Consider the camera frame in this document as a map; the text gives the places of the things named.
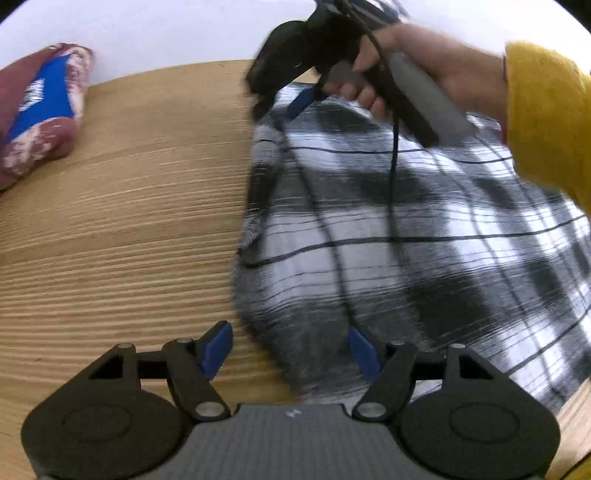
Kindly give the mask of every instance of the black and white plaid fabric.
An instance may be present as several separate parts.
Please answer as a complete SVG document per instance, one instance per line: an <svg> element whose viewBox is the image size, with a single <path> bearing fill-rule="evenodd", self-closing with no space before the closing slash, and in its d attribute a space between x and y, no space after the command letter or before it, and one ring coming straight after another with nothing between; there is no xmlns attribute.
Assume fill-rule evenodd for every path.
<svg viewBox="0 0 591 480"><path fill-rule="evenodd" d="M337 248L356 319L378 337L467 344L560 408L591 374L583 212L521 181L499 125L472 116L480 136L460 148L426 151L400 136L392 242L391 127L332 98L283 120L302 88L286 87L256 128L233 274L244 324L286 379L313 401L350 401L365 388L348 349Z"/></svg>

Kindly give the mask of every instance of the yellow sleeve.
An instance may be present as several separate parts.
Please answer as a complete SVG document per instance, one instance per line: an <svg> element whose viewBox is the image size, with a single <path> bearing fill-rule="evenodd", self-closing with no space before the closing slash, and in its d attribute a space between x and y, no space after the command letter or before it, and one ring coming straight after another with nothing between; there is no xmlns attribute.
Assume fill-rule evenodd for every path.
<svg viewBox="0 0 591 480"><path fill-rule="evenodd" d="M577 468L573 469L564 480L589 480L591 478L591 456L582 460Z"/></svg>
<svg viewBox="0 0 591 480"><path fill-rule="evenodd" d="M506 47L507 143L515 171L591 214L591 77L536 45Z"/></svg>

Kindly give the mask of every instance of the blue tab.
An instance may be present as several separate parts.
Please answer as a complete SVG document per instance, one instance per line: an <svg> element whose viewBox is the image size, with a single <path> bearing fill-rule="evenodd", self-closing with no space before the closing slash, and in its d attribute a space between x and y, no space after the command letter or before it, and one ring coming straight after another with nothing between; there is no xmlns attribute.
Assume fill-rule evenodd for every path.
<svg viewBox="0 0 591 480"><path fill-rule="evenodd" d="M66 86L68 58L67 55L61 56L43 64L25 92L22 111L8 133L9 142L35 124L50 118L74 116Z"/></svg>
<svg viewBox="0 0 591 480"><path fill-rule="evenodd" d="M306 108L308 108L315 100L314 87L309 87L300 92L287 107L287 116L293 120Z"/></svg>
<svg viewBox="0 0 591 480"><path fill-rule="evenodd" d="M224 360L232 351L234 335L232 326L227 323L213 337L203 349L203 361L201 370L208 380L213 380L222 367Z"/></svg>
<svg viewBox="0 0 591 480"><path fill-rule="evenodd" d="M382 371L378 351L357 328L349 329L349 348L351 354L368 382L373 382Z"/></svg>

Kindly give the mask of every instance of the red cloth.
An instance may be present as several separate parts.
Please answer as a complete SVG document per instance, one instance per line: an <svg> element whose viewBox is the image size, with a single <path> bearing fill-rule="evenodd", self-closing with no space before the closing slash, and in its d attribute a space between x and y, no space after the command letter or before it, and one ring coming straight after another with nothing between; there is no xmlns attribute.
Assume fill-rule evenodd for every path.
<svg viewBox="0 0 591 480"><path fill-rule="evenodd" d="M74 118L50 118L8 143L8 134L19 113L25 91L45 62L62 55L69 55L65 81ZM72 151L92 66L93 56L89 49L60 43L0 70L0 192L40 163L63 157Z"/></svg>

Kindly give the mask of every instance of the wood grain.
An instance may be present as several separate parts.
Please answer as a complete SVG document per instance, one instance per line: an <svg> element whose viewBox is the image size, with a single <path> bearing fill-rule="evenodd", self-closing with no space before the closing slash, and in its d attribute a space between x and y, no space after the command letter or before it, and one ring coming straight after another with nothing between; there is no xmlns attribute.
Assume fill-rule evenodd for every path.
<svg viewBox="0 0 591 480"><path fill-rule="evenodd" d="M230 304L252 142L247 67L173 67L92 87L74 153L0 197L0 478L33 478L25 416L118 342L157 349L229 319L235 347L215 381L226 401L294 400ZM167 395L162 382L144 386ZM560 414L552 478L589 449L590 391Z"/></svg>

